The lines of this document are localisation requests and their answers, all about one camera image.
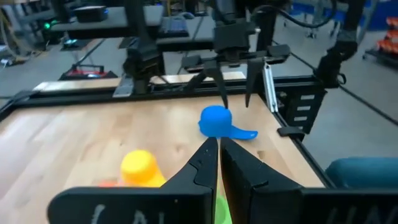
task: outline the yellow cup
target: yellow cup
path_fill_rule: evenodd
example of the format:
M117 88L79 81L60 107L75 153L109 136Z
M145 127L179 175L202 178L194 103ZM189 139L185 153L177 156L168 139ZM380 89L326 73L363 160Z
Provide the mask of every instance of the yellow cup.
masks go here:
M124 156L121 176L127 186L161 187L166 183L156 158L145 150L136 150Z

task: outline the table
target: table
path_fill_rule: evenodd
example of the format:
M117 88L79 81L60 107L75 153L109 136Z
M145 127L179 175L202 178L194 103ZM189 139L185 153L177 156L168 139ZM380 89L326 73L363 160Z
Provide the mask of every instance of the table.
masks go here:
M102 22L69 24L56 24L52 31L68 32L72 39L96 39L112 37L131 37L133 33L128 28L124 7L109 7L108 19ZM156 38L157 31L163 16L162 6L144 7L148 31L153 38ZM193 36L200 20L203 19L198 33L193 41ZM215 26L211 16L196 17L187 19L188 37L157 39L156 44L161 51L181 51L181 50L204 50L213 48L213 32Z
M163 6L145 6L144 15L149 32L157 32L163 16ZM72 22L55 24L52 31L65 31L71 39L95 39L129 37L134 35L128 28L124 7L108 7L108 18L102 22Z
M167 75L186 82L192 75ZM241 72L225 79L241 79ZM51 92L116 86L119 79L42 83ZM290 138L280 137L280 124L253 95L229 96L234 125L259 131L250 142L237 141L260 160L306 187L321 180ZM157 101L18 109L0 123L0 223L45 223L54 195L74 186L96 186L119 179L123 156L135 149L151 151L166 179L171 178L205 141L197 122L202 109L222 104L218 96Z

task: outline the gray floor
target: gray floor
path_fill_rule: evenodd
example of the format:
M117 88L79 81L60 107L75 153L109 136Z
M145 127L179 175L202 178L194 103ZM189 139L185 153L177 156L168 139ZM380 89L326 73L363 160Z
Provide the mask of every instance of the gray floor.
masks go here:
M325 50L333 44L328 37L328 27L322 27L316 40L305 38L306 30L289 24L283 28L278 21L275 40L289 44L293 52L313 65L317 65ZM398 119L397 70L376 63L372 58L364 61L365 49L372 47L384 33L368 33L357 55L343 65L347 75L346 87L362 96L385 113ZM256 37L251 39L254 45ZM107 40L94 54L95 64L105 65L107 70L121 74L125 51L116 50L120 39ZM190 54L213 55L210 51ZM165 54L167 73L175 74L182 54ZM0 96L8 96L22 89L31 89L43 81L54 81L69 68L73 57L54 47L46 55L24 65L9 67L0 73ZM246 72L243 65L238 70ZM275 76L308 75L312 71L291 57L282 65L273 67ZM326 95L313 130L304 140L308 150L319 164L326 168L335 159L351 156L398 156L398 127L355 101L341 90L331 90Z

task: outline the wooden tabletop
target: wooden tabletop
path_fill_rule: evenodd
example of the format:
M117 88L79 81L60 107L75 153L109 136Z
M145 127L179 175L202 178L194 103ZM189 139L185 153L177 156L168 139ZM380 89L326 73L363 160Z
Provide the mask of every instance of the wooden tabletop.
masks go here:
M223 74L224 79L236 80L245 78L241 72L226 72ZM163 76L169 83L185 83L188 82L194 75L165 75ZM212 78L206 78L205 81L210 81ZM99 80L80 80L80 81L57 81L57 82L43 82L37 85L34 90L37 91L55 91L55 90L78 90L82 88L99 88L99 87L115 87L119 84L120 78L107 78ZM163 84L164 81L159 77L154 77L151 80L155 84Z
M90 88L94 85L90 82L61 86ZM115 84L115 80L95 82ZM42 90L54 90L51 86L43 84ZM306 187L323 187L290 138L277 134L280 124L258 96L252 96L249 108L243 95L228 100L234 125L259 131L253 141L237 141L242 147ZM135 149L152 152L165 178L171 178L206 140L198 121L209 105L222 105L222 100L185 98L13 112L0 123L0 223L46 223L47 205L54 195L74 186L118 180L123 156Z

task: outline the aluminum frame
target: aluminum frame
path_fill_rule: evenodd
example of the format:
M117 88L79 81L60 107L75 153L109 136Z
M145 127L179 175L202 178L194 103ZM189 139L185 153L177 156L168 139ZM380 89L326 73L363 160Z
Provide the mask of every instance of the aluminum frame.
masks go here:
M246 80L226 80L226 89L228 95L241 95L246 93ZM324 94L321 83L314 76L306 77L275 77L275 91L278 93L294 92L296 94L304 91L319 91ZM219 96L220 93L214 81L203 82L198 88L190 92L171 91L173 87L180 86L181 83L160 84L150 86L150 93L143 95L131 95L123 98L114 98L113 93L116 87L100 87L77 90L59 90L59 91L22 91L11 98L2 108L0 108L0 122L5 120L13 111L21 108L36 108L46 106L68 106L68 105L87 105L95 103L120 103L126 101L142 100L164 100L172 98L194 98L204 96ZM266 105L266 96L264 87L256 88L255 94L258 94ZM286 118L280 113L273 113L280 125L288 126ZM310 155L307 148L302 144L302 139L291 138L297 149L301 152L305 160L314 170L319 179L326 187L334 187L332 181L326 176L322 168Z

